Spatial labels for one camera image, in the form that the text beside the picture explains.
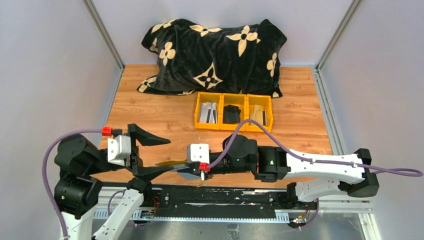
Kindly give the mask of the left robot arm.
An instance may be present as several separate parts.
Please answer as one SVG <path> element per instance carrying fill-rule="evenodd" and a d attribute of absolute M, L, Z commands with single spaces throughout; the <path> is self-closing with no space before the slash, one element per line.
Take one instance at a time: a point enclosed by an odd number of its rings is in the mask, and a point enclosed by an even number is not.
<path fill-rule="evenodd" d="M 97 148 L 89 141 L 85 129 L 67 133 L 57 139 L 54 163 L 59 167 L 59 181 L 48 195 L 56 211 L 65 240 L 116 240 L 136 209 L 152 196 L 152 180 L 171 170 L 170 166 L 144 167 L 139 146 L 170 143 L 131 123 L 127 131 L 102 127 L 95 133 L 107 137 L 107 147 Z M 128 170 L 133 178 L 104 224 L 93 231 L 94 214 L 104 186 L 95 174 Z"/>

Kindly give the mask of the yellow leather card holder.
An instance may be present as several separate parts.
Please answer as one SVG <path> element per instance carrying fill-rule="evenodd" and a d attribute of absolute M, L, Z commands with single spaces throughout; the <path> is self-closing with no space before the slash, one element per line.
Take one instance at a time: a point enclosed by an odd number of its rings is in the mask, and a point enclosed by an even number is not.
<path fill-rule="evenodd" d="M 187 162 L 186 160 L 168 160 L 155 164 L 158 167 L 172 166 L 172 172 L 177 172 L 186 181 L 202 179 L 199 165 L 198 162 Z"/>

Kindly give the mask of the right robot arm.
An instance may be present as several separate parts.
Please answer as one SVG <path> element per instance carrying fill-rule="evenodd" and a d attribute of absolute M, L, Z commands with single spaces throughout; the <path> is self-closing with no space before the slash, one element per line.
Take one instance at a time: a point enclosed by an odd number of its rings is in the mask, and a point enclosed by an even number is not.
<path fill-rule="evenodd" d="M 219 152 L 210 152 L 208 144 L 193 143 L 187 147 L 187 165 L 181 173 L 205 181 L 213 175 L 252 173 L 255 180 L 274 183 L 284 178 L 312 177 L 306 182 L 287 185 L 288 202 L 311 202 L 328 195 L 353 198 L 374 197 L 380 184 L 375 173 L 366 167 L 371 163 L 370 151 L 360 148 L 350 155 L 323 155 L 284 150 L 275 146 L 259 146 L 254 139 L 236 135 L 234 141 L 223 141 L 226 153 L 211 167 Z"/>

